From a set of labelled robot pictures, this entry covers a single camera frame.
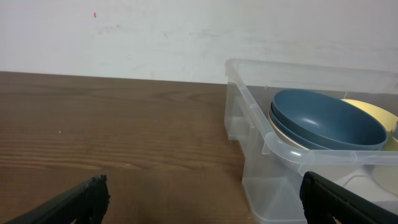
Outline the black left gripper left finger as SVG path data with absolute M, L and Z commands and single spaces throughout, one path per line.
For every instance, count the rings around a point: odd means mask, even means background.
M 106 182 L 105 175 L 94 176 L 6 224 L 100 224 L 110 200 Z

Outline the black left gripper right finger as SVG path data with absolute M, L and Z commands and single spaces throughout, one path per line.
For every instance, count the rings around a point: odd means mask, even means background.
M 397 224 L 397 215 L 315 172 L 305 173 L 300 200 L 308 224 Z

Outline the large cream bowl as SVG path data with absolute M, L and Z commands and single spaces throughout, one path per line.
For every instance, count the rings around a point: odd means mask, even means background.
M 308 150 L 308 148 L 298 144 L 297 142 L 293 141 L 291 138 L 289 138 L 288 136 L 286 136 L 273 122 L 273 120 L 271 119 L 271 112 L 268 111 L 268 121 L 270 122 L 272 128 L 274 129 L 276 135 L 283 140 L 283 142 L 285 142 L 286 144 L 299 148 L 299 149 L 306 149 Z

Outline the dark blue bowl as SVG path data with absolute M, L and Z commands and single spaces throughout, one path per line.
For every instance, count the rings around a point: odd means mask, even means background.
M 284 124 L 282 124 L 279 119 L 276 117 L 274 114 L 274 104 L 271 103 L 271 107 L 269 110 L 269 116 L 271 117 L 272 122 L 275 124 L 275 126 L 284 134 L 286 135 L 289 139 L 295 141 L 297 144 L 307 148 L 307 149 L 313 149 L 313 150 L 330 150 L 330 148 L 321 146 L 319 144 L 315 144 L 309 140 L 306 140 L 305 138 L 299 136 L 298 134 L 295 134 L 293 131 L 291 131 L 289 128 L 287 128 Z
M 330 150 L 377 151 L 387 142 L 383 125 L 363 110 L 308 90 L 282 90 L 274 114 L 295 134 Z

